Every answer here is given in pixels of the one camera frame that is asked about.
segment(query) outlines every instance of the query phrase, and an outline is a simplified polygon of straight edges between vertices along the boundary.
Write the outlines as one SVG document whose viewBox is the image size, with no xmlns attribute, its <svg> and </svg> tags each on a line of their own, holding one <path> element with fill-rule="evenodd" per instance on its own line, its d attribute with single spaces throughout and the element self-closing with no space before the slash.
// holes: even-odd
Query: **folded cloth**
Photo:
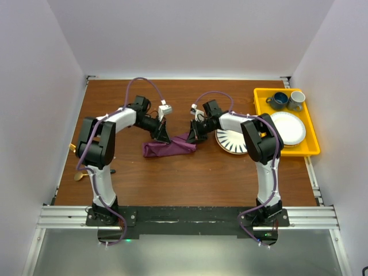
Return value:
<svg viewBox="0 0 368 276">
<path fill-rule="evenodd" d="M 185 142 L 188 138 L 188 135 L 188 133 L 184 133 L 179 136 L 175 136 L 171 139 L 171 144 L 165 144 L 161 142 L 143 143 L 143 156 L 161 157 L 179 154 L 190 154 L 196 151 L 197 146 Z"/>
</svg>

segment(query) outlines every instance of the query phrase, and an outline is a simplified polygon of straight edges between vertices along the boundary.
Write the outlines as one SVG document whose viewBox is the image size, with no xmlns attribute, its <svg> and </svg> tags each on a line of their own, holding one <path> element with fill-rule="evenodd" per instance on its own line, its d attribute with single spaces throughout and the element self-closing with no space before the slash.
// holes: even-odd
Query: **gray mug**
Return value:
<svg viewBox="0 0 368 276">
<path fill-rule="evenodd" d="M 275 110 L 283 109 L 288 103 L 288 96 L 283 92 L 276 92 L 272 97 L 268 97 L 266 102 Z"/>
<path fill-rule="evenodd" d="M 287 103 L 287 109 L 300 112 L 303 110 L 303 102 L 305 101 L 305 95 L 300 91 L 293 91 L 289 102 Z"/>
</svg>

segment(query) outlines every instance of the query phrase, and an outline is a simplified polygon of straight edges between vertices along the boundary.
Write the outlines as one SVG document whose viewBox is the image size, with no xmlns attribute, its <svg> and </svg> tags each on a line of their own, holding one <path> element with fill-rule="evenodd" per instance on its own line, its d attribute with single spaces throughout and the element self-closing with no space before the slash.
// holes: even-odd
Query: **gray floor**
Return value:
<svg viewBox="0 0 368 276">
<path fill-rule="evenodd" d="M 49 229 L 34 275 L 341 275 L 329 231 L 280 231 L 268 250 L 233 236 L 141 236 L 99 246 L 93 229 Z"/>
</svg>

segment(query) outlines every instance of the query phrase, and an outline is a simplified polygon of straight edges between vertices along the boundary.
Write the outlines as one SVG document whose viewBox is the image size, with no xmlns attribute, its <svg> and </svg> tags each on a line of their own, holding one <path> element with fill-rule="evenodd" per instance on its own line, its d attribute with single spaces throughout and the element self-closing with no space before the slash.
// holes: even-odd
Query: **plate with black stripes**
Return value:
<svg viewBox="0 0 368 276">
<path fill-rule="evenodd" d="M 247 146 L 241 133 L 216 130 L 216 141 L 220 147 L 231 154 L 246 154 Z"/>
</svg>

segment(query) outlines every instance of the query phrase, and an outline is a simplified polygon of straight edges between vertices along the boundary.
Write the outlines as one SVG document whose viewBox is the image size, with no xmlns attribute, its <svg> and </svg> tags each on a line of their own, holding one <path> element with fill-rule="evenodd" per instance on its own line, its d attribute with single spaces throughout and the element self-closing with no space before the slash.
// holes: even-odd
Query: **plate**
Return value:
<svg viewBox="0 0 368 276">
<path fill-rule="evenodd" d="M 231 154 L 246 154 L 247 146 L 241 133 L 216 130 L 216 141 L 222 149 Z"/>
<path fill-rule="evenodd" d="M 285 145 L 295 146 L 304 140 L 305 125 L 297 116 L 289 112 L 276 112 L 271 118 Z"/>
</svg>

